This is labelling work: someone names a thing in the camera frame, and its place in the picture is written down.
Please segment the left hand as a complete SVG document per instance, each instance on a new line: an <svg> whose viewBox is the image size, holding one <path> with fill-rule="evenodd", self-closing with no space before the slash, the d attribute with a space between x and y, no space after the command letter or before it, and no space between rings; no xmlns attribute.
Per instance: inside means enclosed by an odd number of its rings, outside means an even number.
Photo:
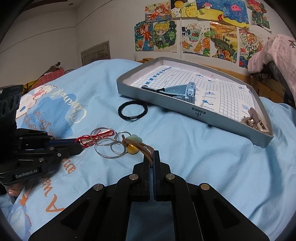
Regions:
<svg viewBox="0 0 296 241"><path fill-rule="evenodd" d="M9 196L13 196L13 197L17 197L21 193L25 197L28 197L32 190L33 184L34 184L33 179L29 181L21 181L20 183L9 186L7 192Z"/></svg>

